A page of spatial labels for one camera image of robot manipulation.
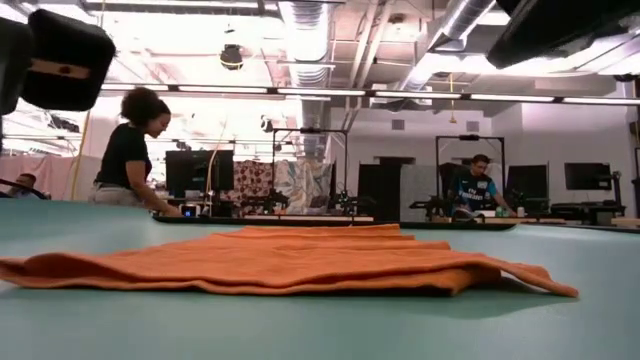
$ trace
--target ductwork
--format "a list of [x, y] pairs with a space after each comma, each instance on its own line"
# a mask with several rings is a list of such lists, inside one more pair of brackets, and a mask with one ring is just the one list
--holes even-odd
[[[280, 14], [288, 33], [289, 60], [308, 65], [290, 67], [291, 85], [301, 88], [321, 88], [327, 86], [329, 69], [313, 65], [322, 62], [329, 50], [329, 4], [321, 2], [281, 2]], [[301, 101], [302, 127], [321, 128], [324, 102]], [[304, 139], [305, 156], [315, 157], [317, 139]]]
[[452, 0], [447, 5], [444, 16], [439, 19], [440, 28], [431, 39], [427, 53], [420, 59], [397, 90], [420, 91], [434, 71], [431, 51], [453, 41], [466, 43], [466, 37], [476, 27], [478, 20], [495, 5], [495, 0]]

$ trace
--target teal table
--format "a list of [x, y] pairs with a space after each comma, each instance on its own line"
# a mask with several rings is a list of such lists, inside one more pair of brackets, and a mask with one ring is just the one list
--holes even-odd
[[[160, 224], [145, 211], [0, 200], [0, 255], [103, 253], [234, 230]], [[624, 360], [640, 354], [640, 237], [519, 226], [409, 231], [547, 267], [581, 299], [517, 286], [416, 296], [216, 296], [28, 290], [0, 283], [7, 360]]]

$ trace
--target woman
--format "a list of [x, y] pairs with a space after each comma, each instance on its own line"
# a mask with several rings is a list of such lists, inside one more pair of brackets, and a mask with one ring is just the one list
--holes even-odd
[[122, 100], [120, 114], [128, 123], [113, 130], [89, 202], [146, 207], [165, 216], [182, 216], [147, 186], [151, 160], [144, 135], [157, 138], [169, 126], [171, 111], [158, 95], [135, 88]]

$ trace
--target orange towel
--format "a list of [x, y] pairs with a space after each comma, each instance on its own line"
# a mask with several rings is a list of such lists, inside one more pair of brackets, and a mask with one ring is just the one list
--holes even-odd
[[0, 258], [0, 279], [30, 288], [200, 288], [287, 295], [338, 290], [438, 288], [457, 294], [501, 271], [550, 292], [578, 296], [542, 267], [421, 242], [397, 226], [255, 228], [109, 255], [49, 253]]

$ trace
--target computer monitor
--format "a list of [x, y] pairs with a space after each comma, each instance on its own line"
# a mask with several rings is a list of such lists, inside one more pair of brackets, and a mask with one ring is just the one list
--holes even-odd
[[611, 190], [611, 168], [604, 163], [565, 163], [567, 190]]
[[[213, 153], [212, 150], [167, 151], [165, 165], [169, 193], [176, 198], [184, 197], [187, 190], [204, 193]], [[233, 150], [216, 152], [210, 176], [212, 190], [233, 190]]]
[[507, 174], [507, 192], [527, 199], [546, 199], [549, 195], [547, 165], [512, 165]]

